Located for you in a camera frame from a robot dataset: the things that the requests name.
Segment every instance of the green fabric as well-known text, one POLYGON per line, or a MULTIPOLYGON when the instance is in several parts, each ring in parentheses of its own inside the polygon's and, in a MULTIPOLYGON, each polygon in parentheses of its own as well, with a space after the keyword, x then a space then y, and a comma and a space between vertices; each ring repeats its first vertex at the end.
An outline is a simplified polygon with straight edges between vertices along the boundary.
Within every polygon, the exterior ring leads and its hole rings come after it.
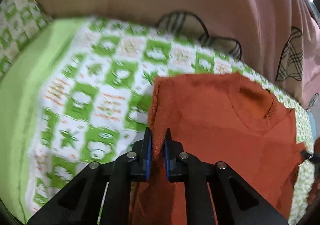
POLYGON ((34 134, 39 88, 66 52, 83 19, 56 20, 31 42, 0 83, 0 198, 26 223, 28 147, 34 134))
POLYGON ((3 0, 0 4, 0 82, 20 52, 52 18, 35 0, 3 0))
MULTIPOLYGON (((28 210, 36 213, 87 163, 112 161, 143 138, 157 75, 209 72, 240 72, 274 93, 285 107, 294 108, 297 142, 313 151, 305 110, 242 62, 151 27, 90 18, 37 97, 25 194, 28 210)), ((313 173, 310 162, 300 165, 290 225, 305 213, 313 173)))

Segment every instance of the pillow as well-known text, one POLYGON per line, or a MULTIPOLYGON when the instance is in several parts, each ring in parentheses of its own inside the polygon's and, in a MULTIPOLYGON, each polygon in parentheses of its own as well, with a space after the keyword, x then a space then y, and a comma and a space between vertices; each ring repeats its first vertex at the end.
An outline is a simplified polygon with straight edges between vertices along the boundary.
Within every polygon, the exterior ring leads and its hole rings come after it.
POLYGON ((320 93, 320 30, 305 0, 36 1, 52 16, 98 14, 198 39, 246 63, 304 108, 320 93))
POLYGON ((47 25, 50 17, 35 0, 3 0, 0 4, 0 82, 16 57, 47 25))

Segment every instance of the orange sweater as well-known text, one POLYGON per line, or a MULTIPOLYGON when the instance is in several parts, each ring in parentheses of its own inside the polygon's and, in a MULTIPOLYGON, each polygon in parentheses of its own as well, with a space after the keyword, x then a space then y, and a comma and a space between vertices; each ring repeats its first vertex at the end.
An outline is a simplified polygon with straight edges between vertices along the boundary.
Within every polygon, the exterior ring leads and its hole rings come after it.
POLYGON ((132 224, 186 224, 183 183, 166 181, 162 144, 172 139, 201 161, 225 161, 284 217, 291 208, 298 165, 294 110, 238 73, 157 78, 149 113, 153 163, 140 183, 132 224))

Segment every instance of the plaid pattern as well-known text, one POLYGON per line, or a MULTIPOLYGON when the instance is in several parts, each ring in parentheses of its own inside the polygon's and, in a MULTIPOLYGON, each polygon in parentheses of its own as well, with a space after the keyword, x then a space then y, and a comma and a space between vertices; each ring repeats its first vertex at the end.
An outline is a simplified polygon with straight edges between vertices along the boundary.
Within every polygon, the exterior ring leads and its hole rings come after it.
MULTIPOLYGON (((150 107, 156 76, 210 72, 240 72, 268 89, 285 107, 295 108, 297 142, 304 142, 308 151, 313 152, 305 110, 247 65, 202 48, 199 42, 183 36, 118 20, 93 18, 78 31, 37 99, 39 125, 31 140, 34 151, 30 155, 33 159, 30 162, 35 165, 29 169, 30 180, 34 182, 29 183, 25 196, 31 213, 55 195, 66 179, 74 177, 87 163, 97 161, 99 156, 91 145, 106 143, 105 137, 99 134, 114 137, 108 139, 113 146, 111 152, 101 155, 101 163, 130 151, 133 142, 143 138, 147 125, 144 117, 150 107), (63 180, 54 171, 57 166, 65 170, 63 180)), ((299 166, 289 225, 296 224, 305 213, 313 181, 314 165, 305 161, 299 166)))
POLYGON ((302 81, 302 59, 303 59, 303 35, 296 27, 291 28, 291 34, 282 50, 276 81, 284 81, 291 77, 302 81))
POLYGON ((241 45, 231 38, 211 37, 202 20, 195 14, 186 11, 174 11, 163 15, 156 28, 175 34, 198 39, 202 47, 223 52, 235 59, 241 60, 241 45))
POLYGON ((319 93, 316 93, 312 99, 310 100, 310 103, 309 103, 309 106, 308 106, 308 109, 311 109, 312 107, 315 106, 316 102, 318 101, 319 99, 319 93))

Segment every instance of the green and white patterned bedsheet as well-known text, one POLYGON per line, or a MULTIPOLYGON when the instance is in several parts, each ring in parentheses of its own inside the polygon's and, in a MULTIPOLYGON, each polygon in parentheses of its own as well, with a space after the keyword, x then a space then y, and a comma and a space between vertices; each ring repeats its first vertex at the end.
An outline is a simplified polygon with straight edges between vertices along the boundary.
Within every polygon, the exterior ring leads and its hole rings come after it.
MULTIPOLYGON (((295 108, 297 142, 313 151, 307 113, 240 61, 184 37, 131 23, 89 19, 39 94, 30 147, 26 204, 33 214, 89 162, 106 163, 143 138, 156 76, 240 72, 295 108)), ((290 224, 307 207, 314 167, 304 162, 294 187, 290 224)))
POLYGON ((0 4, 0 82, 19 53, 51 20, 35 0, 3 0, 0 4))

